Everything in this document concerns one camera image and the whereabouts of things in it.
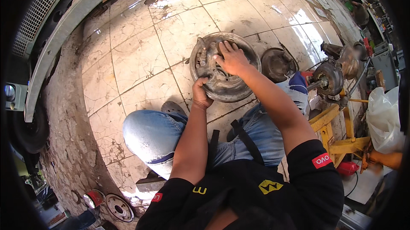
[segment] brake drum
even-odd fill
[[[189,58],[189,70],[194,81],[200,77],[209,78],[203,86],[208,97],[220,102],[232,103],[247,98],[252,90],[241,78],[228,74],[216,63],[215,54],[223,57],[219,49],[219,42],[225,40],[231,45],[236,43],[238,48],[241,48],[245,53],[249,63],[261,72],[259,56],[250,43],[230,32],[215,32],[203,38],[198,37]]]

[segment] electric cable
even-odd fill
[[[356,188],[356,186],[357,186],[357,182],[359,181],[359,175],[357,174],[357,171],[355,171],[355,173],[356,173],[356,184],[355,184],[355,187],[353,187],[353,189],[352,189],[347,195],[345,195],[345,197],[349,196],[349,195],[353,192],[353,190]]]

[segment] yellow logo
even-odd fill
[[[272,191],[279,190],[282,188],[283,184],[278,182],[273,182],[270,180],[264,180],[262,183],[259,184],[259,189],[263,192],[263,194],[268,194]]]
[[[195,191],[195,188],[196,188],[196,186],[192,190],[193,193],[198,193],[198,194],[205,194],[206,193],[206,187],[204,188],[204,192],[201,192],[201,187],[198,188],[198,191]]]

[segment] white plastic bag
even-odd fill
[[[366,120],[376,151],[402,152],[404,134],[400,132],[398,118],[398,87],[386,94],[382,87],[375,88],[370,93]]]

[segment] tiled floor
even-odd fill
[[[184,61],[197,37],[233,31],[259,56],[268,48],[284,46],[300,70],[325,58],[320,51],[323,41],[342,45],[338,33],[345,43],[357,37],[356,24],[338,0],[330,0],[333,8],[326,11],[327,18],[316,13],[315,7],[324,9],[317,0],[159,0],[148,6],[144,1],[118,0],[87,21],[81,54],[84,97],[95,139],[113,180],[133,199],[143,196],[135,182],[148,168],[126,148],[123,120],[134,110],[159,110],[167,100],[189,113],[193,80]],[[254,95],[231,104],[214,102],[208,109],[209,134],[219,129],[225,140],[229,123],[256,103]],[[284,161],[279,170],[286,167]]]

